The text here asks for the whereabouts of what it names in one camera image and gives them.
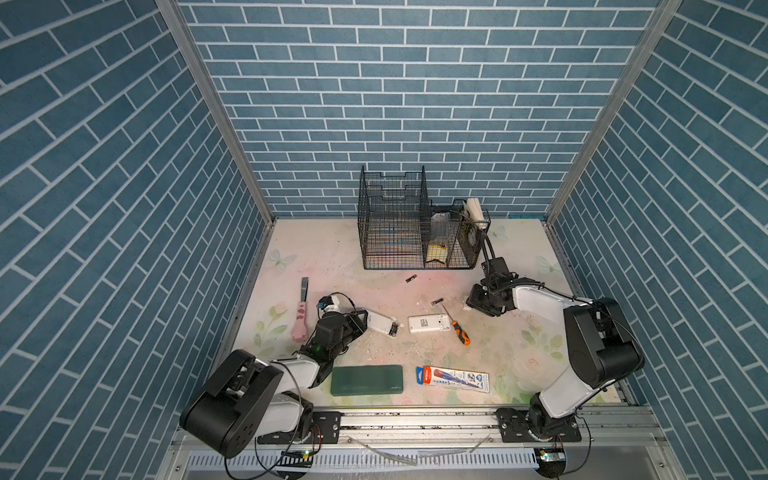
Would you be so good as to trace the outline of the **grey remote with teal buttons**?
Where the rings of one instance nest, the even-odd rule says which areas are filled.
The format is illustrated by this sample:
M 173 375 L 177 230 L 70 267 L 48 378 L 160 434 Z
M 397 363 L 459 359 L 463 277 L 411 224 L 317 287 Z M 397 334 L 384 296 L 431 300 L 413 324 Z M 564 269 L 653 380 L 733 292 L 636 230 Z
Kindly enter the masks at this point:
M 400 325 L 394 317 L 368 310 L 367 328 L 388 338 L 396 338 Z

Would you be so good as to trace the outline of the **orange black screwdriver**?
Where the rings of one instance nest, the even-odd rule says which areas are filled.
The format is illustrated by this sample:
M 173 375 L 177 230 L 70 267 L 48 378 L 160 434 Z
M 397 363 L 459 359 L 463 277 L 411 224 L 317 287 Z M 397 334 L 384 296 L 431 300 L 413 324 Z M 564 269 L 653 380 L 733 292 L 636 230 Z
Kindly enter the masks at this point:
M 450 312 L 448 311 L 447 307 L 445 305 L 442 305 L 442 309 L 444 311 L 445 316 L 447 317 L 451 327 L 455 331 L 459 341 L 465 345 L 469 346 L 471 344 L 471 340 L 468 336 L 468 334 L 465 332 L 465 330 L 459 325 L 459 323 L 450 315 Z

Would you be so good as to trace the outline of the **white remote control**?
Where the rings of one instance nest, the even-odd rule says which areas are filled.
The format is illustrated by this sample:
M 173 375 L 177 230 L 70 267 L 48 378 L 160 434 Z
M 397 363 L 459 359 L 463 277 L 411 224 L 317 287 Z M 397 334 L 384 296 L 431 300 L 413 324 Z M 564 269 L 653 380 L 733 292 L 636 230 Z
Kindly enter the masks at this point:
M 443 332 L 452 329 L 451 322 L 445 314 L 428 314 L 408 317 L 411 333 Z

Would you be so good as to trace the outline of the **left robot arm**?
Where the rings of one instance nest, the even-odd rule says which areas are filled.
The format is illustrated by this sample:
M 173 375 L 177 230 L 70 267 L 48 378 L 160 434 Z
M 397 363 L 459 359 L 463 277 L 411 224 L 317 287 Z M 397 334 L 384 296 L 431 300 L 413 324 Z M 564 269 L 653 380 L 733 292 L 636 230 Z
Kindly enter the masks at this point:
M 362 336 L 369 312 L 325 309 L 314 333 L 289 358 L 269 363 L 232 351 L 193 395 L 180 415 L 180 428 L 231 459 L 256 438 L 287 444 L 309 435 L 314 405 L 302 393 L 321 385 L 337 357 Z

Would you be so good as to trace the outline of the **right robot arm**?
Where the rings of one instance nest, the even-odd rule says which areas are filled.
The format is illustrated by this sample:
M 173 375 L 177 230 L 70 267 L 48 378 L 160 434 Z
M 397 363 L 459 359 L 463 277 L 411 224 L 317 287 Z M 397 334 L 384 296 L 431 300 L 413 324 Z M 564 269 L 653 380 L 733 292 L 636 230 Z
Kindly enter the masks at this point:
M 535 314 L 564 328 L 568 366 L 530 401 L 531 420 L 568 418 L 599 391 L 643 368 L 645 356 L 617 301 L 579 299 L 508 269 L 501 257 L 482 263 L 484 278 L 467 305 L 488 316 L 510 310 Z

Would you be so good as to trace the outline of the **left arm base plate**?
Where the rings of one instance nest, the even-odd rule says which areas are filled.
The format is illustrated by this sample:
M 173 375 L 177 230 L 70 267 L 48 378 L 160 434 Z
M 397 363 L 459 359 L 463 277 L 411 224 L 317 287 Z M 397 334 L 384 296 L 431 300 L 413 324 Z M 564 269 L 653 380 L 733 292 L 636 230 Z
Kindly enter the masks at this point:
M 260 445 L 287 445 L 290 440 L 293 440 L 294 444 L 308 444 L 311 442 L 312 435 L 315 435 L 315 444 L 337 444 L 341 420 L 340 411 L 303 413 L 293 430 L 260 435 L 257 437 L 257 442 Z

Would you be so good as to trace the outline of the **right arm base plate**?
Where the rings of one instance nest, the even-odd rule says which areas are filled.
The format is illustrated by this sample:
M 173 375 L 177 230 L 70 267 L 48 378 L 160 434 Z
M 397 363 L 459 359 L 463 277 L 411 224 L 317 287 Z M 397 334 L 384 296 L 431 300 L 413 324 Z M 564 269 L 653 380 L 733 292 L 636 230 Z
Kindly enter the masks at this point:
M 531 407 L 527 411 L 499 408 L 495 411 L 495 416 L 504 443 L 554 443 L 555 441 L 578 443 L 582 441 L 574 415 L 557 419 L 550 417 L 538 407 Z

